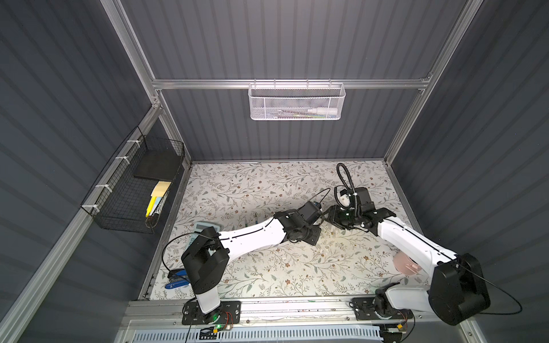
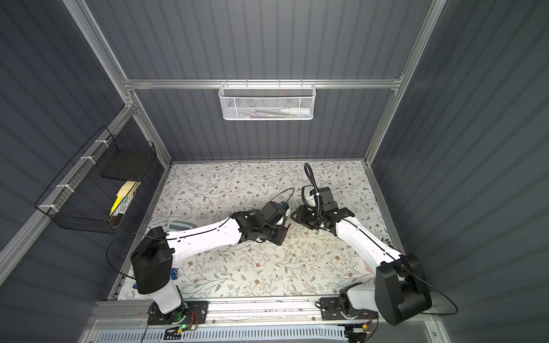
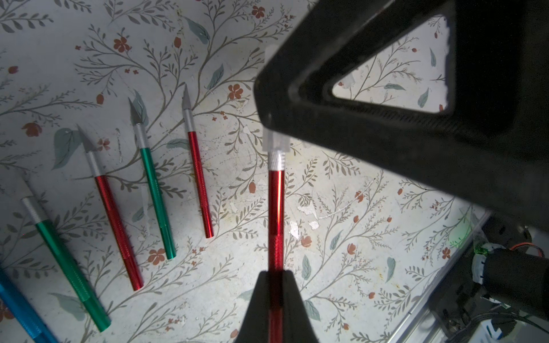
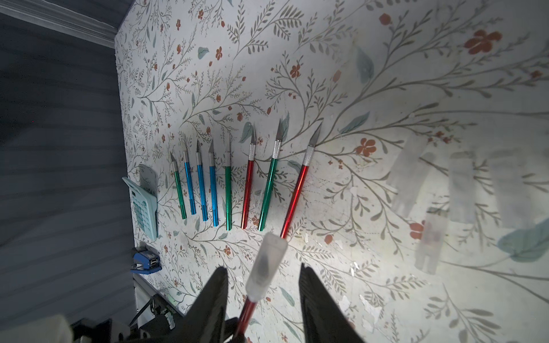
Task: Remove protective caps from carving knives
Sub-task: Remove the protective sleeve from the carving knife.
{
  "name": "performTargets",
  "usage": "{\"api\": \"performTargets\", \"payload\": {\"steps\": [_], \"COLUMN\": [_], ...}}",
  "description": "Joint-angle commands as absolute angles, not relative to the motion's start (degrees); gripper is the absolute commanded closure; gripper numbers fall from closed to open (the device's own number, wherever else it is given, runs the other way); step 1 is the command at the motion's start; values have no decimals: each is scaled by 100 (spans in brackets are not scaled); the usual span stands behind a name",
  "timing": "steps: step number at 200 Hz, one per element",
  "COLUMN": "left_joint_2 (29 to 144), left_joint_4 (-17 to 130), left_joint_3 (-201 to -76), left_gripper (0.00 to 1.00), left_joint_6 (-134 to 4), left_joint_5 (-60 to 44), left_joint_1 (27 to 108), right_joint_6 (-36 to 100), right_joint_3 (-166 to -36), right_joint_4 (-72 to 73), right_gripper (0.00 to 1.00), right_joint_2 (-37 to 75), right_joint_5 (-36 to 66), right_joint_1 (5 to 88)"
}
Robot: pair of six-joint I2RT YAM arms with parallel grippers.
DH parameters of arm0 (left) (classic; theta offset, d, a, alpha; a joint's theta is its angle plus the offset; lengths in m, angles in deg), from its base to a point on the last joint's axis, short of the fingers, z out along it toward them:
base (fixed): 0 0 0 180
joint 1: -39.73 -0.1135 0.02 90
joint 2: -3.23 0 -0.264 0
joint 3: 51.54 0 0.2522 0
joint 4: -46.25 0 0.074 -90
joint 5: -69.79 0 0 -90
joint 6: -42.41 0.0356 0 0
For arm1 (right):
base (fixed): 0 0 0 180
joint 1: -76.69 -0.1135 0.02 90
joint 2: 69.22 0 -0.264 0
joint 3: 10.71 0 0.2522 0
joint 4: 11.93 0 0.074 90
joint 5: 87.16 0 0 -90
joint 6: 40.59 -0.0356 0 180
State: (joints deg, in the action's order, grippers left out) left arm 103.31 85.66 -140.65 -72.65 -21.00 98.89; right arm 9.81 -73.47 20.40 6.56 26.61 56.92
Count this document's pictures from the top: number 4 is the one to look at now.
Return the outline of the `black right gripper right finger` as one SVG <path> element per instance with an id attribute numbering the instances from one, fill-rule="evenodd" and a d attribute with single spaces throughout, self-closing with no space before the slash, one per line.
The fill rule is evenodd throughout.
<path id="1" fill-rule="evenodd" d="M 314 270 L 304 264 L 299 290 L 306 342 L 363 342 Z"/>

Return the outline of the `green carving knife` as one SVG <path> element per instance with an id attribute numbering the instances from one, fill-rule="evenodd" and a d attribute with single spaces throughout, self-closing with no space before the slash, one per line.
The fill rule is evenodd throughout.
<path id="1" fill-rule="evenodd" d="M 232 230 L 232 165 L 231 143 L 227 140 L 224 154 L 224 178 L 225 178 L 225 215 L 227 231 Z"/>
<path id="2" fill-rule="evenodd" d="M 184 196 L 183 196 L 183 191 L 181 187 L 180 171 L 177 165 L 177 160 L 175 159 L 173 154 L 170 154 L 170 159 L 171 159 L 171 167 L 174 172 L 174 181 L 175 181 L 175 187 L 177 190 L 178 201 L 180 204 L 180 212 L 181 212 L 182 219 L 185 220 L 187 219 L 187 212 L 184 205 Z"/>
<path id="3" fill-rule="evenodd" d="M 264 197 L 262 201 L 262 208 L 260 213 L 260 221 L 258 224 L 258 230 L 262 232 L 265 228 L 267 216 L 270 208 L 270 202 L 272 197 L 272 191 L 274 188 L 274 178 L 277 168 L 277 162 L 280 156 L 280 148 L 283 142 L 283 121 L 280 120 L 277 127 L 277 134 L 275 137 L 275 143 L 272 153 L 272 158 L 270 161 L 270 168 L 267 175 L 267 182 L 264 189 Z"/>

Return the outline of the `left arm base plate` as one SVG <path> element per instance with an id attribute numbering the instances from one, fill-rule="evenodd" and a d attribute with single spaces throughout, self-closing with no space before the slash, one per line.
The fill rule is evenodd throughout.
<path id="1" fill-rule="evenodd" d="M 138 324 L 138 319 L 147 311 L 151 312 L 152 319 L 145 324 Z M 128 339 L 149 339 L 167 336 L 175 327 L 174 310 L 162 296 L 156 294 L 150 298 L 130 322 L 130 336 Z"/>

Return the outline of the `clear plastic knife cap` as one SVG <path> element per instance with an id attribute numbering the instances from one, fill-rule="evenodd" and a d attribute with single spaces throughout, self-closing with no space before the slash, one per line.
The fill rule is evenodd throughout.
<path id="1" fill-rule="evenodd" d="M 427 138 L 412 134 L 393 164 L 387 178 L 387 184 L 399 188 L 415 171 L 421 154 L 427 147 Z"/>

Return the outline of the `dark red carving knife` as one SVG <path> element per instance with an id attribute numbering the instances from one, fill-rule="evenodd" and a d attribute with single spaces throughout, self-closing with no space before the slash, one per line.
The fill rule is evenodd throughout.
<path id="1" fill-rule="evenodd" d="M 237 323 L 237 328 L 233 334 L 232 342 L 237 343 L 245 341 L 245 333 L 249 327 L 250 320 L 253 317 L 256 307 L 257 303 L 250 301 L 247 297 Z"/>

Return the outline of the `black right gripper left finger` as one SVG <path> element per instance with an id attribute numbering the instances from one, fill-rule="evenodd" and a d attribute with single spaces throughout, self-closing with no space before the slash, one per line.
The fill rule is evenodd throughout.
<path id="1" fill-rule="evenodd" d="M 228 276 L 218 267 L 165 342 L 224 342 Z"/>

